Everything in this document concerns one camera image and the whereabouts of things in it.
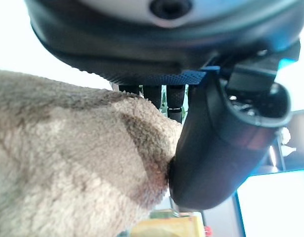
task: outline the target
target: white wall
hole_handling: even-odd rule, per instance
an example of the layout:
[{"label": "white wall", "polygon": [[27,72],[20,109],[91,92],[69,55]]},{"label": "white wall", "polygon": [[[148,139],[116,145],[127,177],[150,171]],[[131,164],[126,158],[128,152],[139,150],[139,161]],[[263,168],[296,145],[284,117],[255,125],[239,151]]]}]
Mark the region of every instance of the white wall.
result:
[{"label": "white wall", "polygon": [[107,80],[62,63],[41,45],[31,29],[23,0],[0,0],[0,69],[111,89]]}]

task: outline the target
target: bright light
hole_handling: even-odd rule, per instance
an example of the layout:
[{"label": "bright light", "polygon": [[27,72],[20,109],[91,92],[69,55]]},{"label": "bright light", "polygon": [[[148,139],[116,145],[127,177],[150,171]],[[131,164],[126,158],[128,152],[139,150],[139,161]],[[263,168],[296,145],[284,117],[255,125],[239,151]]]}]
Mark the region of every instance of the bright light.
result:
[{"label": "bright light", "polygon": [[276,153],[275,153],[275,150],[274,150],[273,146],[269,147],[269,154],[270,154],[270,159],[271,159],[272,165],[274,167],[276,167],[276,165],[277,165],[277,159],[276,159]]}]

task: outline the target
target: fuzzy blanket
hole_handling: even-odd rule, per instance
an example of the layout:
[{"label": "fuzzy blanket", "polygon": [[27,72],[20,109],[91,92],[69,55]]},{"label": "fuzzy blanket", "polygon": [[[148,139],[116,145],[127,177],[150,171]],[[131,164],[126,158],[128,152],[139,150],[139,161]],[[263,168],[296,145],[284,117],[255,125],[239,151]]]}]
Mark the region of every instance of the fuzzy blanket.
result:
[{"label": "fuzzy blanket", "polygon": [[180,132],[136,95],[0,71],[0,237],[115,237],[161,201]]}]

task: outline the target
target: black handle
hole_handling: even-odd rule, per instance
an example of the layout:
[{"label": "black handle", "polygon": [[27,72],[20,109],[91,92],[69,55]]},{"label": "black handle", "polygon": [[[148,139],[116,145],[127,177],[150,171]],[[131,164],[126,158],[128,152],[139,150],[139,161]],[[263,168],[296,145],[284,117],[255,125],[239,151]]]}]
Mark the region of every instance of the black handle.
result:
[{"label": "black handle", "polygon": [[274,100],[286,105],[278,106],[284,110],[279,118],[237,111],[224,88],[217,73],[210,72],[189,91],[189,112],[169,173],[171,195],[179,206],[209,209],[226,200],[263,160],[278,128],[289,121],[290,99],[283,87],[281,100]]}]

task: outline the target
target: black plastic housing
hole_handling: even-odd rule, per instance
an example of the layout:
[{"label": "black plastic housing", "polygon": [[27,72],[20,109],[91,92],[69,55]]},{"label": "black plastic housing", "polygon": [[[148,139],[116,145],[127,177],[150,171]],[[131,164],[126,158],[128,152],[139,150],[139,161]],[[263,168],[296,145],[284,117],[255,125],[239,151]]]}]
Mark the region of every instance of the black plastic housing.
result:
[{"label": "black plastic housing", "polygon": [[235,110],[214,72],[191,88],[188,116],[170,165],[170,191],[176,204],[212,208],[258,167],[276,131],[290,119],[289,94],[276,85],[276,98],[266,100],[273,109],[262,116]]},{"label": "black plastic housing", "polygon": [[304,0],[256,0],[211,21],[173,29],[117,20],[77,0],[25,2],[36,35],[54,56],[129,85],[198,84],[201,75],[184,71],[223,55],[283,50],[304,25]]}]

